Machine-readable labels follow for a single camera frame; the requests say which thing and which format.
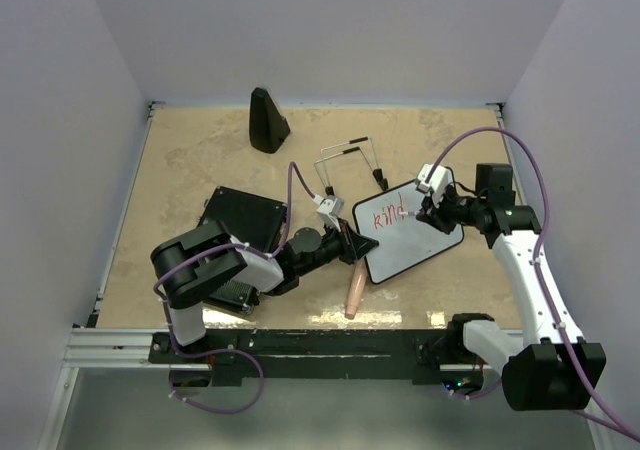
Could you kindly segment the white whiteboard black frame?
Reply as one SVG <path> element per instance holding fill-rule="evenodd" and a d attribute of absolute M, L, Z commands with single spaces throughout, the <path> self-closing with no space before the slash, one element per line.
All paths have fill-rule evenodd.
<path fill-rule="evenodd" d="M 418 211 L 423 198 L 414 181 L 409 180 L 353 206 L 356 230 L 379 241 L 379 247 L 365 256 L 373 284 L 384 283 L 464 240 L 460 225 L 445 234 L 415 216 L 398 215 L 398 211 Z"/>

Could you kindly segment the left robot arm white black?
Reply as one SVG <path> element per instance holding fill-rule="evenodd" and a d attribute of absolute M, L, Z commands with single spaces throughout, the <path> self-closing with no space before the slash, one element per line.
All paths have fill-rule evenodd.
<path fill-rule="evenodd" d="M 157 246 L 150 255 L 171 348 L 185 362 L 200 360 L 207 350 L 203 303 L 229 282 L 259 293 L 283 295 L 301 277 L 335 261 L 353 265 L 379 247 L 344 219 L 324 232 L 305 227 L 271 252 L 260 251 L 213 221 Z"/>

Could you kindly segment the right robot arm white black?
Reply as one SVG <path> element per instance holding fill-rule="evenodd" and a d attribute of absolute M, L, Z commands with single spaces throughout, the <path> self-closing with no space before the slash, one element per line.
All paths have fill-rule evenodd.
<path fill-rule="evenodd" d="M 443 166 L 424 165 L 415 184 L 424 196 L 418 221 L 444 234 L 473 227 L 485 238 L 506 272 L 522 324 L 516 340 L 487 314 L 456 314 L 435 350 L 459 363 L 483 360 L 499 374 L 516 411 L 584 409 L 606 355 L 601 344 L 584 339 L 564 306 L 536 246 L 542 227 L 531 207 L 516 202 L 512 167 L 477 165 L 475 186 L 463 194 Z"/>

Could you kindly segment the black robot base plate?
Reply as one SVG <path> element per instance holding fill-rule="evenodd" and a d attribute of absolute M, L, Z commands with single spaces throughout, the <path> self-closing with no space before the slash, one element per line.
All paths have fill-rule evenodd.
<path fill-rule="evenodd" d="M 497 376 L 479 357 L 450 348 L 443 330 L 209 329 L 175 351 L 153 334 L 149 360 L 179 386 L 239 386 L 247 379 L 402 380 L 476 391 Z"/>

